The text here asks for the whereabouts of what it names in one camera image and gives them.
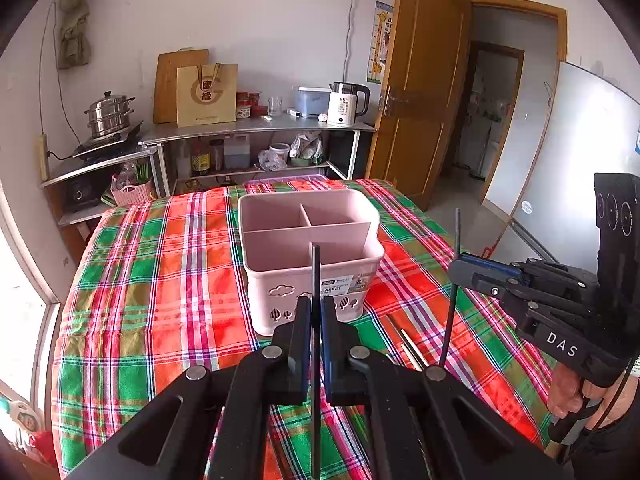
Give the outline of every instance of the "basket label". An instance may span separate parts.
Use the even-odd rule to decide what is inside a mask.
[[[353,274],[320,280],[320,296],[343,296],[349,291]]]
[[[369,274],[356,274],[351,281],[349,292],[364,292],[369,288],[371,280],[373,280],[375,275],[375,272],[370,272]]]

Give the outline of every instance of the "refrigerator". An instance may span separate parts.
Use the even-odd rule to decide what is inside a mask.
[[[504,263],[538,258],[596,273],[600,235],[593,174],[640,176],[639,133],[638,102],[587,70],[561,62],[538,160],[491,258]]]

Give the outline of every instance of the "pot lid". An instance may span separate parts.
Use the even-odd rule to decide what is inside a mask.
[[[89,106],[89,111],[97,110],[105,106],[121,103],[126,100],[127,100],[127,96],[124,94],[111,95],[111,91],[105,92],[104,97],[102,99],[100,99],[99,101],[96,101],[95,103],[92,103],[91,106]]]

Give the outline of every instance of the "giraffe height chart poster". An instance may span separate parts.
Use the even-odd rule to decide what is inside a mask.
[[[394,8],[382,2],[376,2],[376,13],[373,17],[373,33],[371,35],[371,50],[369,52],[369,68],[367,82],[382,84],[385,75],[386,53],[389,48],[391,23]]]

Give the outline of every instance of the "pink tray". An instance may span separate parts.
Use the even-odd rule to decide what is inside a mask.
[[[311,294],[311,245],[320,245],[323,296],[338,320],[362,315],[362,300],[385,251],[380,215],[359,191],[249,194],[238,202],[242,258],[254,330],[271,336]]]
[[[298,175],[298,176],[272,176],[271,178],[256,178],[255,180],[247,180],[244,184],[273,184],[274,182],[290,182],[291,180],[301,180],[304,182],[324,182],[329,180],[321,174]]]

